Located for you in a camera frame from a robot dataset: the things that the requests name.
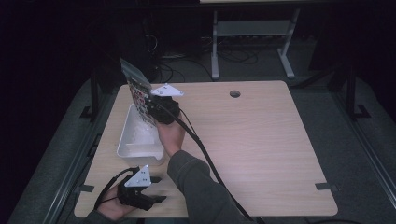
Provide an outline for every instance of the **gray carpet floor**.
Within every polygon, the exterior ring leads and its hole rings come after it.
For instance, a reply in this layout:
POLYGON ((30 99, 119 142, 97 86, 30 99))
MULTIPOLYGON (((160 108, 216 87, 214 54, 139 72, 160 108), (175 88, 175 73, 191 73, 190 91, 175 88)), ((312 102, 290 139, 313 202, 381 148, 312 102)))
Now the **gray carpet floor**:
MULTIPOLYGON (((271 43, 260 51, 224 50, 221 55, 226 58, 219 58, 219 81, 284 80, 288 85, 294 85, 315 74, 315 71, 308 71, 315 41, 293 41, 291 44, 289 58, 296 75, 295 79, 286 78, 277 57, 277 47, 279 47, 277 43, 271 43), (246 53, 252 55, 246 63, 230 62, 230 59, 246 57, 246 53)), ((206 71, 210 71, 209 55, 209 53, 204 54, 199 59, 164 61, 166 65, 177 70, 169 83, 212 81, 206 71)), ((163 70, 162 79, 158 77, 154 82, 166 80, 170 76, 169 71, 163 70)), ((396 125, 377 102, 369 85, 359 79, 356 103, 364 105, 372 117, 352 122, 339 103, 345 98, 345 91, 329 92, 325 88, 328 79, 325 77, 308 88, 290 90, 290 93, 323 173, 333 186, 338 214, 334 217, 264 217, 263 219, 269 224, 306 224, 330 219, 347 219, 359 223, 396 223, 395 207, 384 191, 364 146, 353 130, 353 127, 358 125, 389 172, 389 176, 396 180, 394 162, 396 125)), ((90 157, 85 155, 94 149, 98 134, 100 136, 105 128, 116 95, 117 89, 112 94, 100 95, 100 114, 95 122, 90 122, 79 117, 84 107, 91 103, 90 83, 87 82, 81 87, 9 223, 77 223, 79 221, 74 216, 73 209, 78 199, 78 186, 83 183, 90 165, 90 157), (84 156, 78 160, 76 155, 79 153, 83 153, 84 156), (70 172, 74 172, 75 175, 68 177, 70 172), (67 192, 65 196, 58 197, 65 192, 67 192)), ((135 223, 135 220, 126 219, 122 223, 135 223)), ((345 222, 339 220, 331 223, 345 222)))

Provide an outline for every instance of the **white plastic tray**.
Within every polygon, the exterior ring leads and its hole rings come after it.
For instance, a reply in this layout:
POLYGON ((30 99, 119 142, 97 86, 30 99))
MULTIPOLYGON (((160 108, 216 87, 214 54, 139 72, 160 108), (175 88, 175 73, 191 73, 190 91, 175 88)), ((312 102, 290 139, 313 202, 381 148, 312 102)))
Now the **white plastic tray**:
POLYGON ((129 166, 161 165, 164 160, 163 146, 157 128, 144 122, 134 104, 130 105, 117 148, 117 154, 129 166))

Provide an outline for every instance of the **person's left hand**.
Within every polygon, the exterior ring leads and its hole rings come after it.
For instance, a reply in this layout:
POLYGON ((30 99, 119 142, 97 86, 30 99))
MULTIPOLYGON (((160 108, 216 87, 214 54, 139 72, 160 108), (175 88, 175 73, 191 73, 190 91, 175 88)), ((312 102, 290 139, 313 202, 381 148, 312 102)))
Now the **person's left hand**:
POLYGON ((101 203, 97 209, 102 215, 117 221, 120 218, 126 216, 128 213, 134 211, 136 208, 122 204, 117 198, 118 185, 109 189, 103 197, 103 203, 101 203))

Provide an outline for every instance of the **person's arm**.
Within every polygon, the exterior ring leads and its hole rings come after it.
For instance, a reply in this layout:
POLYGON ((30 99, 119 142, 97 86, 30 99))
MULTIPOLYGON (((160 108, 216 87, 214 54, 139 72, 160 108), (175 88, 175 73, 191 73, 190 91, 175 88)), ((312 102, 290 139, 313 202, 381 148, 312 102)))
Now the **person's arm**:
POLYGON ((176 123, 157 124, 160 140, 171 157, 168 174, 186 199, 190 224, 250 223, 227 189, 213 181, 208 165, 181 150, 185 131, 176 123))
POLYGON ((81 224, 114 224, 119 219, 134 211, 136 208, 121 204, 117 198, 117 185, 111 188, 104 196, 103 203, 101 203, 97 210, 92 210, 87 217, 85 217, 81 224))

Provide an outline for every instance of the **white bracket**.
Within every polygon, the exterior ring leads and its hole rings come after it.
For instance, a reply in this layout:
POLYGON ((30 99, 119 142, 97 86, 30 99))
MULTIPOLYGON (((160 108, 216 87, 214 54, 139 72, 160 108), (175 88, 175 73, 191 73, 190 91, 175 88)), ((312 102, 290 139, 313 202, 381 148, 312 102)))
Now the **white bracket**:
POLYGON ((151 178, 149 177, 149 166, 145 165, 134 176, 132 176, 124 186, 130 187, 148 187, 151 185, 151 178))
POLYGON ((182 96, 182 95, 184 95, 184 92, 165 83, 164 86, 161 86, 160 88, 158 88, 156 90, 152 90, 151 94, 157 95, 157 96, 182 96))

